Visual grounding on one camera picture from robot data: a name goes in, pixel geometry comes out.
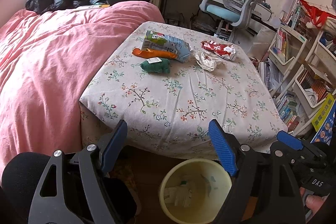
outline pink duvet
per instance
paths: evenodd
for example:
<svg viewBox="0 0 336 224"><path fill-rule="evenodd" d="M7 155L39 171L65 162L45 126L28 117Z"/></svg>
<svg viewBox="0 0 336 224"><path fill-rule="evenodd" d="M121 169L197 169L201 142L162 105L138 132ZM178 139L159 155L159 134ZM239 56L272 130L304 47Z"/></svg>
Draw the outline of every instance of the pink duvet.
<svg viewBox="0 0 336 224"><path fill-rule="evenodd" d="M81 149L79 97L146 21L163 22L159 9L128 1L43 15L20 10L0 29L0 175L21 152Z"/></svg>

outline floral tablecloth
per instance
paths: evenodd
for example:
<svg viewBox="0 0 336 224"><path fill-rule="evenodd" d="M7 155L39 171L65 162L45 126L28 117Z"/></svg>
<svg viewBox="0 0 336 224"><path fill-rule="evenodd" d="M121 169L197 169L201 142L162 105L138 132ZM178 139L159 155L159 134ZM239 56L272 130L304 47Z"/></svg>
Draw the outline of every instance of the floral tablecloth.
<svg viewBox="0 0 336 224"><path fill-rule="evenodd" d="M287 127L258 72L236 46L237 58L213 72L195 59L171 62L169 75L142 71L141 48L147 30L169 34L201 50L200 42L223 40L155 22L143 23L106 61L80 99L83 145L97 141L120 119L128 125L128 144L178 158L215 159L208 136L212 119L240 143L267 151L276 134Z"/></svg>

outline trash can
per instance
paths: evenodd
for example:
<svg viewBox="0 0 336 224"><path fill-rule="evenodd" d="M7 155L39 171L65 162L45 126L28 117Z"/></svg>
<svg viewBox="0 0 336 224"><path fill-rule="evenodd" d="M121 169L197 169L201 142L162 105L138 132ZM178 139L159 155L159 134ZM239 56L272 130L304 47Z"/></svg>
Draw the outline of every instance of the trash can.
<svg viewBox="0 0 336 224"><path fill-rule="evenodd" d="M164 177L159 188L164 213L179 224L212 222L232 183L229 174L212 160L181 162Z"/></svg>

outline human hand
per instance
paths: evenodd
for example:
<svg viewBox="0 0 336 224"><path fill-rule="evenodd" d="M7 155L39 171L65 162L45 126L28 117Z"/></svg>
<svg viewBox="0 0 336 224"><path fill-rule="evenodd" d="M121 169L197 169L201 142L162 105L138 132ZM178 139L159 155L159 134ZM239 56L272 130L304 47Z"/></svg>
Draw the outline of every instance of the human hand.
<svg viewBox="0 0 336 224"><path fill-rule="evenodd" d="M305 188L300 187L300 194L301 196L305 193ZM313 215L317 213L317 211L321 208L321 206L323 205L325 199L327 197L319 197L316 195L309 195L307 196L306 199L306 206L311 209L311 211L313 212Z"/></svg>

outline crumpled foil wrapper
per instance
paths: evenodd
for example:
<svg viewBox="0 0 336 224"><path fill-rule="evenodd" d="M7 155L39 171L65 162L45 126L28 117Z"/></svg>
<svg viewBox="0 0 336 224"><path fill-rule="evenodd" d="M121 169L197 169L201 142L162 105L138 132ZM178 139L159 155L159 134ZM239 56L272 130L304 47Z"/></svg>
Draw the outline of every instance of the crumpled foil wrapper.
<svg viewBox="0 0 336 224"><path fill-rule="evenodd" d="M206 51L194 53L197 64L205 70L214 71L217 65L223 63L223 59Z"/></svg>

